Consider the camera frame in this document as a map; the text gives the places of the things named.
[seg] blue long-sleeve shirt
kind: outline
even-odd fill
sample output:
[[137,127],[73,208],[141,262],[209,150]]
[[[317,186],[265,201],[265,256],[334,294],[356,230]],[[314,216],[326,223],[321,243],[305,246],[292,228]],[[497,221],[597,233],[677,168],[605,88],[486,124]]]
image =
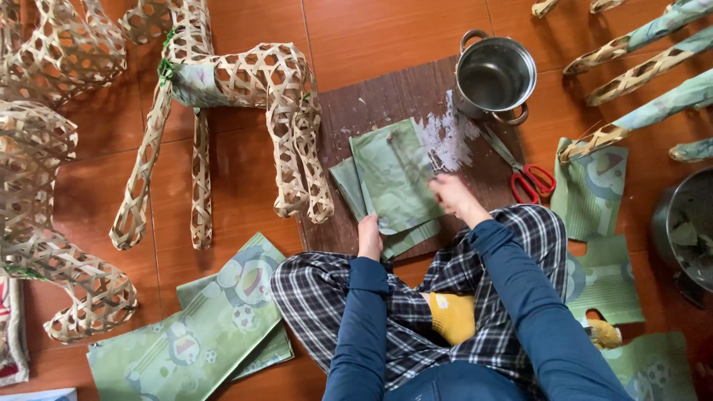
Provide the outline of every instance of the blue long-sleeve shirt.
[[[542,269],[513,241],[512,232],[486,220],[471,231],[470,242],[550,401],[631,400]],[[527,400],[504,376],[469,362],[431,367],[384,394],[386,271],[368,258],[356,258],[351,266],[324,401]]]

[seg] red scissors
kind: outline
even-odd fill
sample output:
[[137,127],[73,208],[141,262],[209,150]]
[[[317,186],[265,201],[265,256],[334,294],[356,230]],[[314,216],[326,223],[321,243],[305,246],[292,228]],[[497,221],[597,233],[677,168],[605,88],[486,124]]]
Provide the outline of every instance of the red scissors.
[[[493,149],[498,152],[500,157],[503,158],[506,162],[508,162],[508,164],[513,168],[513,176],[510,178],[510,187],[513,190],[513,195],[515,196],[515,199],[519,203],[540,203],[540,194],[546,196],[555,190],[555,187],[557,186],[557,181],[555,181],[555,178],[552,177],[551,174],[549,174],[540,166],[535,166],[534,164],[523,165],[522,163],[518,162],[513,157],[513,154],[510,153],[507,146],[505,146],[505,144],[500,140],[500,138],[498,138],[498,136],[493,132],[493,130],[490,129],[490,127],[488,127],[484,123],[479,124],[478,126],[485,128],[485,130],[481,129],[483,137],[485,137],[486,141],[490,144],[490,146],[492,146]],[[547,180],[544,181],[540,179],[540,177],[536,176],[533,173],[533,170],[537,170],[542,173],[542,175],[545,176]],[[516,189],[516,184],[518,183],[525,190],[528,196],[530,196],[529,202],[524,202],[523,199],[520,197],[520,194]]]

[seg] yellow sock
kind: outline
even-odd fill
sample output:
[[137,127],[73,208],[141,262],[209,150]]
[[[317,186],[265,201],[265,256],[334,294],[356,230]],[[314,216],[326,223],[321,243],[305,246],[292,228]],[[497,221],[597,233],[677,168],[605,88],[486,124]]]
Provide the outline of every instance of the yellow sock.
[[431,293],[429,300],[434,330],[448,343],[458,345],[476,334],[472,295]]

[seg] plaid pants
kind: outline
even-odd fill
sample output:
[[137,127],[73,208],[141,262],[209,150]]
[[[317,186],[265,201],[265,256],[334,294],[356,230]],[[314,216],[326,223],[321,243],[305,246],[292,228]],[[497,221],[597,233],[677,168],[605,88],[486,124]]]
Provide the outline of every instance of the plaid pants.
[[[517,243],[565,294],[567,235],[559,217],[539,205],[512,205],[491,215],[514,233]],[[386,390],[393,390],[426,368],[457,360],[488,366],[544,399],[533,368],[480,258],[462,230],[437,252],[424,281],[410,288],[389,273],[387,297]],[[305,252],[284,261],[272,276],[272,294],[287,324],[309,356],[329,371],[347,299],[353,255]],[[476,334],[455,347],[429,340],[431,311],[420,293],[475,295]]]

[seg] stainless steel pot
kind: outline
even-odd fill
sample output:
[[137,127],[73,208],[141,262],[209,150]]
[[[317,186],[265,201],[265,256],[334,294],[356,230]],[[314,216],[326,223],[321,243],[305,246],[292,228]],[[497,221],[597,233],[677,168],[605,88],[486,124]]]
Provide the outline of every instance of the stainless steel pot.
[[[468,40],[476,37],[481,39],[466,48]],[[464,115],[474,119],[491,115],[501,123],[518,126],[528,117],[525,101],[536,81],[535,61],[517,41],[489,37],[481,30],[463,35],[453,100]],[[497,114],[518,106],[522,106],[522,114],[512,120]]]
[[[681,224],[694,228],[693,242],[672,235]],[[651,236],[661,259],[674,271],[678,291],[699,309],[713,306],[713,168],[665,189],[651,217]]]

